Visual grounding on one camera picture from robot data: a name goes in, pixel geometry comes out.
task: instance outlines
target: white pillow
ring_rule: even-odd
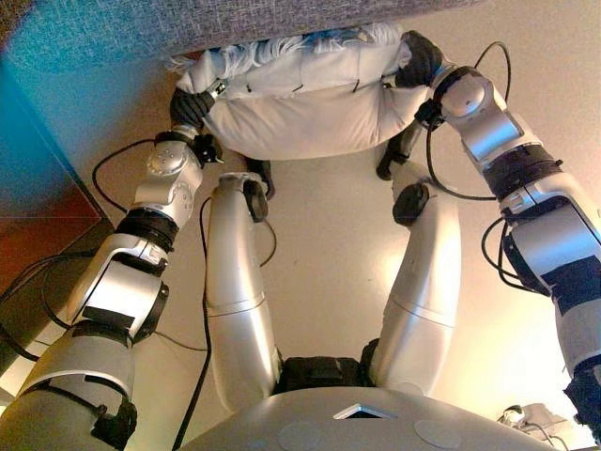
[[[410,52],[396,25],[367,26],[366,42],[353,40],[317,53],[296,40],[292,51],[261,65],[248,58],[256,48],[244,47],[246,59],[239,58],[244,68],[228,78],[206,125],[222,145],[257,160],[356,152],[398,134],[425,101],[427,88],[384,88],[382,75],[395,73]],[[231,70],[231,54],[223,55],[204,52],[177,87],[202,92],[224,72],[236,72]]]

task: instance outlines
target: beige floor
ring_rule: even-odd
[[[547,150],[565,161],[564,170],[599,203],[600,5],[594,0],[491,1],[404,21],[407,29],[418,29],[456,61],[473,62],[492,40],[507,42],[514,65],[510,108],[529,121]],[[499,54],[490,56],[482,70],[504,89]],[[174,78],[158,64],[52,76],[17,72],[85,181],[90,180],[93,163],[111,149],[168,125]],[[39,84],[48,88],[34,89]],[[485,193],[457,136],[444,127],[434,141],[441,176],[463,192]],[[273,164],[278,193],[270,202],[270,220],[279,247],[264,276],[284,356],[357,358],[362,346],[378,335],[382,308],[408,239],[408,232],[393,223],[389,184],[374,172],[380,152]],[[136,149],[103,173],[103,184],[119,201],[131,201],[146,153],[147,148]],[[423,141],[415,154],[423,160]],[[241,168],[238,157],[227,155],[226,160],[225,166],[205,172],[197,208],[221,172]],[[115,221],[120,219],[118,211],[107,211]],[[570,403],[562,394],[569,378],[562,373],[550,300],[505,287],[486,266],[480,237],[498,217],[494,204],[461,202],[460,217],[461,303],[434,396],[489,418],[512,404],[533,402],[570,416]],[[261,226],[257,234],[259,252],[266,254],[270,236]],[[204,263],[196,220],[184,227],[175,247],[173,265],[164,274],[171,296],[159,329],[202,346]],[[45,336],[55,334],[51,330]],[[134,353],[139,421],[128,449],[170,449],[204,355],[157,336],[136,346]],[[28,367],[19,362],[0,378],[0,385],[16,391]],[[187,439],[224,416],[209,376]],[[590,442],[581,428],[565,434],[573,447]]]

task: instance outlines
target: gray couch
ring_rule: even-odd
[[[483,0],[9,0],[0,39],[15,64],[66,71],[397,19]]]

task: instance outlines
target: silver robot arm segment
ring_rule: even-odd
[[[254,249],[254,223],[267,200],[251,174],[224,174],[211,196],[208,229],[208,327],[213,375],[231,412],[269,397],[281,363]]]
[[[408,209],[415,190],[421,190],[421,211]],[[410,236],[384,309],[369,377],[377,387],[429,396],[449,349],[459,299],[457,206],[413,162],[394,166],[393,195],[394,217]]]
[[[429,41],[420,45],[421,52],[428,53],[428,46],[430,54],[435,52]],[[477,70],[442,58],[428,80],[434,108],[459,132],[500,202],[511,226],[503,247],[522,284],[552,296],[563,357],[573,378],[565,393],[578,409],[577,420],[591,428],[599,443],[601,210]]]
[[[157,136],[146,177],[116,233],[102,244],[69,297],[68,319],[125,327],[133,341],[148,336],[168,295],[161,273],[177,232],[190,219],[202,182],[193,127]]]
[[[123,449],[133,433],[131,346],[156,328],[169,291],[161,275],[193,211],[199,160],[213,161],[198,154],[196,135],[177,126],[157,136],[135,202],[70,294],[72,327],[2,415],[3,449]]]

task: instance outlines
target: black cable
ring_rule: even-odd
[[[40,343],[40,345],[44,345],[44,346],[48,346],[50,347],[51,344],[50,343],[46,343],[45,341],[41,341],[41,340],[33,340],[35,343]]]
[[[273,230],[273,226],[271,226],[271,223],[267,219],[264,219],[263,223],[265,223],[265,225],[268,227],[268,229],[271,232],[271,236],[273,237],[273,248],[271,249],[271,253],[269,254],[269,256],[263,261],[263,263],[261,263],[260,268],[263,268],[265,265],[267,265],[270,262],[270,260],[275,255],[275,251],[277,251],[277,249],[278,249],[278,237],[275,234],[275,230]]]
[[[565,449],[565,451],[570,451],[570,448],[567,447],[567,444],[565,444],[565,440],[563,438],[561,438],[558,435],[549,435],[549,438],[553,439],[553,440],[559,440],[562,443],[563,449]]]
[[[499,218],[494,223],[492,223],[491,225],[489,225],[488,228],[485,230],[484,235],[482,236],[482,241],[480,241],[480,249],[482,250],[483,256],[485,256],[485,259],[490,264],[490,266],[492,266],[497,271],[499,270],[499,266],[497,265],[497,263],[495,263],[493,261],[493,259],[488,254],[488,252],[486,250],[486,240],[488,239],[488,235],[493,230],[493,228],[495,228],[501,221],[503,221],[503,218]],[[508,272],[508,271],[504,270],[503,268],[501,268],[501,271],[503,271],[503,274],[519,280],[519,277],[517,277],[516,274]]]
[[[125,209],[124,207],[122,207],[121,205],[117,204],[113,199],[111,199],[100,187],[100,185],[98,184],[98,171],[99,169],[105,164],[107,163],[109,160],[111,160],[112,158],[116,157],[117,155],[119,155],[120,153],[125,152],[126,150],[129,150],[130,148],[135,148],[136,146],[140,146],[141,144],[144,143],[154,143],[154,139],[141,139],[139,141],[136,141],[134,143],[128,144],[126,145],[124,148],[120,148],[119,150],[116,150],[113,153],[110,153],[109,155],[107,155],[106,157],[104,157],[102,160],[100,160],[96,166],[94,166],[94,169],[92,170],[92,183],[94,183],[94,187],[96,188],[96,190],[99,192],[99,194],[102,196],[102,198],[104,200],[106,200],[109,204],[111,204],[113,207],[115,207],[116,209],[127,213],[127,209]]]
[[[207,206],[207,203],[209,201],[210,197],[207,197],[200,206],[200,239],[203,243],[203,254],[205,255],[205,263],[207,263],[207,238],[205,236],[205,223],[203,221],[203,212],[205,211],[205,207]]]
[[[41,288],[40,288],[40,298],[42,301],[42,306],[44,308],[44,312],[46,312],[46,315],[48,316],[48,318],[50,318],[52,320],[52,322],[54,324],[56,324],[57,326],[62,327],[63,329],[69,329],[70,326],[63,321],[61,318],[59,318],[57,316],[57,314],[53,311],[53,309],[50,307],[50,305],[48,304],[47,300],[46,300],[46,295],[45,295],[45,288],[48,282],[48,276],[50,275],[50,268],[48,268],[46,270],[46,273],[44,274],[44,279],[42,281],[41,284]],[[186,350],[195,350],[195,351],[204,351],[204,349],[201,348],[196,348],[194,346],[190,346],[190,345],[186,345],[185,343],[182,343],[181,341],[178,341],[176,339],[174,339],[172,336],[165,334],[163,332],[160,331],[155,331],[153,334],[162,336],[163,338],[171,341],[172,343],[186,349]],[[50,346],[48,343],[43,343],[43,342],[39,342],[42,345],[46,345],[46,346]]]
[[[12,296],[17,290],[22,288],[25,282],[28,280],[29,275],[31,275],[38,267],[46,266],[52,262],[61,259],[69,259],[76,257],[90,257],[90,251],[49,256],[35,261],[34,263],[31,263],[24,270],[22,270],[19,273],[19,275],[17,275],[17,277],[15,277],[10,286],[8,286],[8,288],[2,293],[2,295],[0,295],[0,304],[3,303],[6,299],[8,299],[10,296]],[[0,324],[0,337],[3,338],[3,340],[12,350],[14,350],[17,354],[21,355],[25,359],[31,360],[32,362],[36,362],[38,360],[39,357],[35,354],[32,354],[31,352],[28,352],[23,346],[21,346],[2,324]]]
[[[31,360],[32,362],[37,362],[39,357],[31,352],[28,352],[23,346],[21,346],[17,341],[12,337],[9,331],[7,331],[2,324],[0,324],[0,338],[4,340],[4,342],[17,354],[21,355],[27,360]]]
[[[490,49],[493,47],[501,48],[501,50],[503,50],[503,54],[505,55],[505,62],[507,64],[507,86],[505,88],[505,101],[507,101],[509,99],[509,90],[511,88],[511,56],[509,55],[509,49],[507,48],[507,45],[505,45],[503,41],[495,40],[494,42],[490,43],[482,52],[478,58],[478,61],[476,61],[476,64],[473,65],[473,68],[478,69],[478,66],[480,66],[480,63],[485,58],[488,51],[490,51]]]
[[[200,223],[200,236],[203,242],[203,253],[205,256],[205,263],[207,262],[207,239],[205,238],[205,225],[203,222],[203,211],[205,206],[209,202],[210,197],[205,199],[202,206],[200,207],[200,214],[198,215],[198,222]],[[188,404],[188,409],[186,410],[186,414],[184,415],[183,420],[181,421],[181,425],[179,425],[179,430],[177,431],[176,439],[173,443],[173,450],[179,449],[184,440],[184,436],[186,435],[186,429],[188,429],[188,425],[190,424],[190,420],[192,419],[192,415],[194,413],[194,409],[196,407],[196,403],[198,402],[198,398],[200,397],[200,392],[205,383],[205,377],[208,372],[208,364],[210,362],[210,355],[212,352],[211,343],[210,343],[210,332],[208,331],[208,306],[207,306],[207,272],[205,271],[205,288],[203,290],[203,324],[205,326],[205,339],[207,340],[207,354],[205,356],[205,362],[203,363],[203,368],[200,371],[200,375],[198,377],[198,382],[194,387],[194,391],[192,394],[192,398],[190,399],[190,403]]]
[[[199,352],[206,350],[204,348],[196,348],[194,346],[186,345],[185,343],[182,343],[181,341],[175,340],[173,337],[169,336],[168,334],[164,334],[163,332],[154,331],[154,334],[156,334],[158,336],[162,336],[163,338],[171,341],[175,345],[178,345],[178,346],[184,348],[185,350],[195,350],[195,351],[199,351]]]
[[[488,52],[490,51],[490,49],[492,49],[493,47],[500,47],[503,50],[503,53],[505,55],[505,62],[507,64],[507,87],[505,88],[505,101],[508,101],[509,100],[509,91],[510,91],[510,88],[511,88],[511,79],[512,79],[511,56],[509,55],[509,49],[507,49],[507,46],[505,45],[504,42],[501,42],[500,40],[496,40],[496,41],[492,42],[491,44],[489,44],[488,47],[486,47],[484,49],[484,51],[482,52],[482,54],[480,55],[480,57],[476,61],[476,64],[474,64],[473,67],[476,69],[480,65],[480,63],[482,62],[482,60],[485,58],[486,54],[488,54]],[[428,127],[427,134],[425,136],[425,158],[426,158],[427,163],[428,163],[428,172],[430,173],[430,178],[434,181],[434,183],[444,193],[453,195],[453,196],[458,197],[460,199],[465,199],[465,200],[480,200],[480,201],[493,201],[493,200],[497,200],[497,198],[494,197],[494,196],[479,196],[479,195],[461,194],[461,193],[455,192],[455,191],[447,188],[446,186],[444,186],[440,182],[440,180],[436,177],[436,173],[434,171],[434,165],[432,164],[432,149],[431,149],[432,131],[434,131],[433,130],[433,125],[430,124],[430,126]]]
[[[528,426],[534,426],[535,428],[540,430],[543,433],[543,435],[545,436],[545,440],[547,440],[551,444],[551,447],[555,448],[555,445],[551,441],[551,438],[548,436],[547,432],[543,429],[543,427],[541,425],[538,425],[538,424],[532,423],[532,422],[524,423],[524,427],[528,427]]]
[[[59,318],[57,316],[57,314],[53,311],[53,309],[50,307],[50,305],[48,304],[48,301],[46,300],[46,284],[48,282],[48,276],[50,275],[50,267],[48,267],[46,269],[46,273],[44,274],[44,278],[42,279],[41,282],[41,287],[39,288],[39,297],[41,299],[41,306],[44,309],[44,312],[46,312],[46,315],[48,316],[48,318],[50,318],[50,320],[56,324],[59,327],[62,327],[63,329],[68,329],[70,326],[63,321],[61,318]]]
[[[458,197],[460,199],[465,200],[482,200],[482,201],[490,201],[497,200],[497,197],[493,196],[479,196],[479,195],[467,195],[461,194],[456,191],[453,191],[446,186],[444,186],[440,180],[436,177],[436,172],[434,171],[434,165],[432,164],[432,131],[434,130],[434,122],[428,126],[428,132],[425,135],[425,160],[428,165],[428,172],[430,173],[430,178],[436,186],[446,194],[450,194],[454,197]]]
[[[503,273],[503,240],[505,238],[505,236],[507,235],[507,229],[509,228],[509,224],[507,222],[505,222],[505,224],[503,225],[503,230],[501,232],[501,239],[499,241],[499,257],[497,260],[497,270],[499,272],[499,278],[501,279],[501,281],[505,284],[508,285],[511,288],[517,288],[517,289],[521,289],[522,291],[528,291],[529,293],[537,293],[540,294],[538,291],[531,289],[531,288],[527,288],[527,287],[523,287],[521,285],[518,284],[514,284],[512,282],[509,282],[506,278],[505,278],[505,274]]]

